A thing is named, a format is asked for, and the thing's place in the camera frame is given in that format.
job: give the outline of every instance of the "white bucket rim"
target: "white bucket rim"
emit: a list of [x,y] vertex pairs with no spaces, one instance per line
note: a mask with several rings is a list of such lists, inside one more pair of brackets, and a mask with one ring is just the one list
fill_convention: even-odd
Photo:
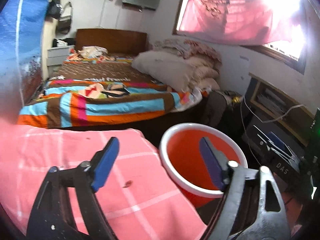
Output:
[[197,195],[200,197],[206,197],[206,198],[222,197],[223,192],[220,190],[204,189],[187,181],[184,177],[180,175],[180,173],[178,173],[178,171],[174,168],[174,166],[170,162],[170,159],[167,153],[168,142],[173,135],[184,130],[201,130],[208,133],[212,133],[218,138],[224,140],[226,143],[228,143],[232,147],[232,149],[237,154],[240,161],[240,165],[242,165],[245,168],[248,168],[247,159],[245,158],[243,151],[229,136],[225,135],[224,133],[220,132],[215,128],[212,128],[204,124],[199,124],[199,123],[180,123],[180,124],[174,125],[170,127],[161,138],[161,142],[159,146],[160,159],[167,173],[176,184],[178,184],[184,190],[192,193],[193,195]]

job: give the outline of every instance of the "window frame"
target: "window frame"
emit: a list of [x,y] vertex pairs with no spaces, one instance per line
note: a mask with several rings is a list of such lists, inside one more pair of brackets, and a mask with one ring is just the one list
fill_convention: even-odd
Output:
[[[183,36],[183,35],[177,33],[177,25],[178,25],[179,16],[181,13],[182,3],[183,3],[183,0],[179,0],[176,18],[175,18],[174,26],[173,26],[173,30],[172,30],[172,35]],[[278,52],[278,51],[273,50],[271,48],[265,47],[263,45],[256,45],[256,46],[240,45],[240,46],[243,48],[246,48],[246,49],[254,50],[258,53],[267,55],[273,59],[281,61],[284,64],[286,64],[287,66],[291,67],[292,69],[298,71],[299,73],[304,74],[305,67],[306,67],[306,59],[307,59],[308,32],[305,32],[305,35],[306,35],[306,44],[301,51],[301,54],[300,54],[298,61],[294,60],[293,58],[291,58],[281,52]]]

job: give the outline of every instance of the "black bag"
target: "black bag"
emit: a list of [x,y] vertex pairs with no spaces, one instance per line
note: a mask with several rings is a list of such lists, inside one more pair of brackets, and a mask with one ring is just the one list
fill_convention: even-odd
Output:
[[61,15],[63,15],[63,13],[65,12],[65,10],[68,7],[71,8],[70,15],[60,17],[60,19],[58,20],[58,26],[57,26],[57,30],[56,30],[57,33],[68,34],[70,32],[71,25],[72,25],[72,15],[73,15],[73,7],[72,7],[71,2],[68,2],[64,6]]
[[59,19],[62,14],[62,7],[60,0],[52,0],[49,3],[48,10],[46,16]]

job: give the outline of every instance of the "pink curtain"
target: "pink curtain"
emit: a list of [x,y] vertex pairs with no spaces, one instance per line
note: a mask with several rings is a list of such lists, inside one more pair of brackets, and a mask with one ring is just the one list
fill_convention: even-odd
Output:
[[263,0],[188,0],[178,34],[230,45],[291,41],[299,17],[283,15]]

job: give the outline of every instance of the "brown blanket section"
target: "brown blanket section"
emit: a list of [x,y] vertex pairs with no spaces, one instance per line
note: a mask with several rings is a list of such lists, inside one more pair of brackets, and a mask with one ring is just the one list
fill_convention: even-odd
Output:
[[131,64],[116,62],[98,64],[89,62],[64,63],[51,80],[58,76],[63,76],[65,80],[103,81],[101,79],[104,78],[106,82],[158,83],[153,77],[132,68]]

